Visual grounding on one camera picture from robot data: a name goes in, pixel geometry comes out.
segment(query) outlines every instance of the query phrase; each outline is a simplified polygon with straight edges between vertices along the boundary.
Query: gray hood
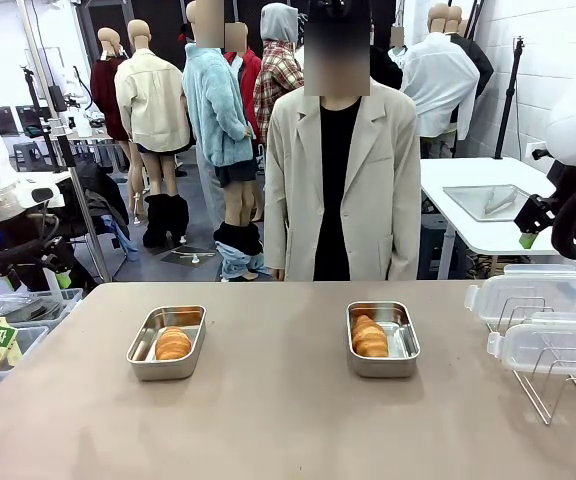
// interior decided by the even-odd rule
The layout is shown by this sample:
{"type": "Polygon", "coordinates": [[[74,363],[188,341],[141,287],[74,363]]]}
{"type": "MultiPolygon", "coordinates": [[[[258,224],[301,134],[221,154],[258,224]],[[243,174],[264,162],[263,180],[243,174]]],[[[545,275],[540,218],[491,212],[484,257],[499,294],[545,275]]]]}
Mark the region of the gray hood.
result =
{"type": "Polygon", "coordinates": [[[270,3],[261,9],[261,39],[297,43],[299,10],[284,3],[270,3]]]}

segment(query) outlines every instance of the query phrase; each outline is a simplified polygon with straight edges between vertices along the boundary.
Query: dark red sweater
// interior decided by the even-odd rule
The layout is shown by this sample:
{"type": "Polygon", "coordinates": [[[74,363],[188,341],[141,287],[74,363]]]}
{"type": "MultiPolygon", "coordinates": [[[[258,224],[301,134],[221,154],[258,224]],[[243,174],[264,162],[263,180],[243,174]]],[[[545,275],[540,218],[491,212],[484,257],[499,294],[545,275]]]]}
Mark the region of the dark red sweater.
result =
{"type": "MultiPolygon", "coordinates": [[[[224,55],[228,63],[232,64],[237,54],[235,52],[228,52],[224,55]]],[[[261,71],[261,59],[255,55],[250,48],[246,51],[243,57],[243,75],[241,76],[241,99],[244,102],[244,112],[246,113],[246,118],[252,125],[252,129],[255,131],[255,136],[259,138],[259,126],[257,125],[257,120],[255,119],[255,101],[252,97],[252,92],[255,89],[255,82],[261,71]]]]}
{"type": "Polygon", "coordinates": [[[128,140],[128,134],[121,124],[117,92],[115,90],[115,74],[122,58],[97,60],[90,74],[90,93],[99,111],[106,117],[106,131],[110,138],[117,141],[128,140]]]}

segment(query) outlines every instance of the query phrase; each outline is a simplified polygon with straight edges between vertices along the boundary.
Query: stainless steel container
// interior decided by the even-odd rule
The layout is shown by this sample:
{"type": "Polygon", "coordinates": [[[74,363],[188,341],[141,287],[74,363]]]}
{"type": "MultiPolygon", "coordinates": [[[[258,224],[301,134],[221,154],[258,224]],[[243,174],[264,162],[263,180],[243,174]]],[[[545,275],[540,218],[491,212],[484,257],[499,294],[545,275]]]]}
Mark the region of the stainless steel container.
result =
{"type": "Polygon", "coordinates": [[[348,305],[348,362],[361,377],[400,378],[411,376],[421,352],[415,329],[405,305],[398,302],[355,302],[348,305]],[[357,355],[352,348],[352,328],[361,315],[377,322],[388,338],[388,357],[357,355]]]}
{"type": "Polygon", "coordinates": [[[172,380],[192,375],[206,336],[206,309],[201,306],[154,309],[128,349],[126,359],[139,380],[172,380]],[[190,353],[179,360],[155,360],[154,348],[166,327],[181,327],[192,342],[190,353]]]}

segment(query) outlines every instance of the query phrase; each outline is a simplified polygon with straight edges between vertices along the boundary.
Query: plaid shirt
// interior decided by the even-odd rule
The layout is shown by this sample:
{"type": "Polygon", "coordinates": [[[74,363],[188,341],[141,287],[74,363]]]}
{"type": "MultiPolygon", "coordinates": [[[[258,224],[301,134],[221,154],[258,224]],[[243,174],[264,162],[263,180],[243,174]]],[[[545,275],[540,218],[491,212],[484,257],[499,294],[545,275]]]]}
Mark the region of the plaid shirt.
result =
{"type": "Polygon", "coordinates": [[[255,117],[259,125],[261,143],[266,144],[270,115],[275,102],[286,93],[304,85],[304,76],[295,61],[292,44],[279,41],[264,42],[261,72],[255,82],[255,117]]]}

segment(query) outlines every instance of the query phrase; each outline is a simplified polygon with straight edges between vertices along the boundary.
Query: clear tray on white table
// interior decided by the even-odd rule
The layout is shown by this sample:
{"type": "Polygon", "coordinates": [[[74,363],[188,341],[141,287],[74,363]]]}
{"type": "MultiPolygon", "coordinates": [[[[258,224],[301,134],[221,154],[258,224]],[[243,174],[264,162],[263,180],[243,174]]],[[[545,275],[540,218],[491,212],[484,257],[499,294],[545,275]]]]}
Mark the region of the clear tray on white table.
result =
{"type": "Polygon", "coordinates": [[[477,222],[512,222],[530,197],[514,185],[444,187],[444,192],[477,222]]]}

